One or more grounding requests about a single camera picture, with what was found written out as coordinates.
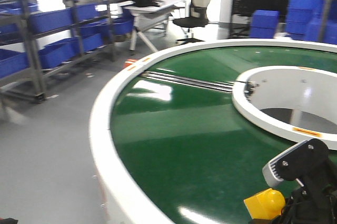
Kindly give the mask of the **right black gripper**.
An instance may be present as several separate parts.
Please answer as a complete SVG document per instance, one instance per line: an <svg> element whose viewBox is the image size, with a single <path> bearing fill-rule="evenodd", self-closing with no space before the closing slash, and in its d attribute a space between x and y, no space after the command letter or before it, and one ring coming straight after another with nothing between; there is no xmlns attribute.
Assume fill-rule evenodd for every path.
<svg viewBox="0 0 337 224"><path fill-rule="evenodd" d="M327 145L304 140L281 152L262 168L266 183L277 187L283 181L299 180L281 214L270 223L336 223L336 165L328 159Z"/></svg>

